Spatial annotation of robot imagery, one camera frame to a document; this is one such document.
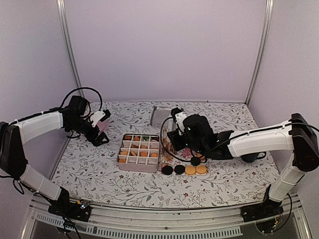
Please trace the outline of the pink divided cookie tin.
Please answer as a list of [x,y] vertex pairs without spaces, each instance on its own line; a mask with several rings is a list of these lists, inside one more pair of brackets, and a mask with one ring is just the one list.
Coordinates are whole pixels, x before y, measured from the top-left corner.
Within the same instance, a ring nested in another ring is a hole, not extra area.
[[[131,140],[124,140],[125,135],[130,135]],[[134,141],[134,137],[137,136],[140,138],[139,141]],[[143,141],[143,136],[149,136],[149,141]],[[151,142],[152,139],[158,139],[158,142]],[[132,144],[138,145],[139,148],[131,148]],[[148,146],[148,149],[142,149],[141,145]],[[128,155],[121,155],[121,151],[127,151]],[[130,151],[137,151],[137,156],[131,156]],[[140,152],[148,152],[147,157],[140,157]],[[158,157],[150,157],[152,152],[156,152]],[[119,159],[126,159],[126,163],[119,163]],[[151,134],[124,134],[119,153],[117,156],[118,168],[122,171],[131,171],[131,172],[141,172],[141,173],[155,173],[158,171],[160,161],[160,138],[157,135]]]

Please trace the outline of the orange swirl biscuit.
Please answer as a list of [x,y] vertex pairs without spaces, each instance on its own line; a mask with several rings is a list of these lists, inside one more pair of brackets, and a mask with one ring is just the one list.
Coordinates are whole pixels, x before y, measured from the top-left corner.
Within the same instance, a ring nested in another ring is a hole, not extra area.
[[140,157],[147,157],[147,156],[148,156],[148,152],[146,152],[146,151],[140,152]]

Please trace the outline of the metal serving tongs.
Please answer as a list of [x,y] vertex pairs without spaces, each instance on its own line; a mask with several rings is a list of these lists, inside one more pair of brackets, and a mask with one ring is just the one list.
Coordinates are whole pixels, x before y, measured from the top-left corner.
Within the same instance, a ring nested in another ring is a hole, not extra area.
[[[175,155],[176,151],[172,145],[172,142],[170,141],[169,137],[167,136],[167,133],[170,131],[173,131],[175,129],[174,122],[173,120],[169,119],[163,127],[163,132],[162,132],[162,139],[163,139],[163,144],[166,150],[168,150],[171,154]],[[163,151],[163,156],[164,160],[167,162],[172,162],[173,157],[167,153],[165,150]]]

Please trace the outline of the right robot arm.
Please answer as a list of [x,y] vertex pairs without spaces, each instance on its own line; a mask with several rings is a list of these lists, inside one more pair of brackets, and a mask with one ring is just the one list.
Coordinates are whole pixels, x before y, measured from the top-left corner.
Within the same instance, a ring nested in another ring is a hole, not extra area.
[[187,116],[183,109],[171,110],[177,128],[167,133],[173,148],[186,147],[199,152],[206,159],[228,160],[240,157],[253,162],[260,153],[276,150],[291,151],[292,155],[280,177],[268,186],[261,203],[241,208],[241,215],[252,218],[281,213],[281,203],[303,176],[319,166],[317,128],[307,124],[298,113],[291,119],[269,127],[251,131],[223,131],[214,133],[205,116]]

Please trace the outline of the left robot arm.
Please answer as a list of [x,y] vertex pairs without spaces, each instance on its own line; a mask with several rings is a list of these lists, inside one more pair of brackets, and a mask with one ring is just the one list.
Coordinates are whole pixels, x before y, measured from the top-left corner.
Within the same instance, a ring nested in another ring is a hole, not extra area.
[[43,196],[63,216],[70,216],[74,209],[84,209],[70,201],[69,192],[53,183],[44,174],[44,165],[32,167],[28,156],[49,156],[62,138],[64,130],[73,137],[83,136],[93,146],[109,142],[104,127],[111,116],[108,109],[93,112],[90,103],[81,96],[72,96],[68,105],[42,111],[12,122],[0,124],[0,168],[20,184],[20,192],[28,189]]

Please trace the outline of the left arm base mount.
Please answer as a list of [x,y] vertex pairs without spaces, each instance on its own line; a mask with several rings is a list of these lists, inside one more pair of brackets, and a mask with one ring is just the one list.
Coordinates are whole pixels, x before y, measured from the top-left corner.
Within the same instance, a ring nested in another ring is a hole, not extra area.
[[72,202],[61,203],[53,200],[48,200],[48,202],[50,203],[48,212],[51,214],[82,222],[88,222],[90,219],[91,206],[83,206],[82,204]]

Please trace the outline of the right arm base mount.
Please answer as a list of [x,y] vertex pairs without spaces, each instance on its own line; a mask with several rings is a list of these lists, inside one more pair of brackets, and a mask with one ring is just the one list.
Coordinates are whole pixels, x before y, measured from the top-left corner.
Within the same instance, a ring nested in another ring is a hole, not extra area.
[[282,214],[283,212],[284,210],[282,207],[282,202],[275,202],[269,199],[258,204],[240,208],[240,215],[243,218],[244,222],[251,222],[272,217]]

